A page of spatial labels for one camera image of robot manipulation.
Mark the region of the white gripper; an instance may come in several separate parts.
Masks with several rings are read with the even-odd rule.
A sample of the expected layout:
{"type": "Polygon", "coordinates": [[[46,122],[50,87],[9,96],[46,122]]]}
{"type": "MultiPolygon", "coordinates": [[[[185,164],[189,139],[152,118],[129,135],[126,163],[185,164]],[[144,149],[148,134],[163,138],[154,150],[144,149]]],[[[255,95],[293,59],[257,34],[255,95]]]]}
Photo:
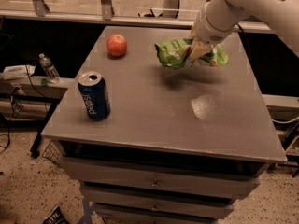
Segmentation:
{"type": "Polygon", "coordinates": [[[190,45],[188,58],[191,60],[199,59],[208,54],[213,50],[213,46],[220,44],[232,33],[231,30],[221,31],[214,28],[208,22],[206,17],[207,7],[208,3],[201,8],[190,31],[189,38],[193,39],[193,42],[190,45]]]}

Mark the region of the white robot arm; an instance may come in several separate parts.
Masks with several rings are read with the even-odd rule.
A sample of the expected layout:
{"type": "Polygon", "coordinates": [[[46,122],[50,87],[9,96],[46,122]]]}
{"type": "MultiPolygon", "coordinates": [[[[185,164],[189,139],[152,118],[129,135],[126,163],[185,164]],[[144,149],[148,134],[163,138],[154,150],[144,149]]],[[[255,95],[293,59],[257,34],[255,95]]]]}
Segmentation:
{"type": "Polygon", "coordinates": [[[250,16],[265,23],[299,56],[299,0],[210,0],[192,26],[189,57],[196,60],[209,53],[250,16]]]}

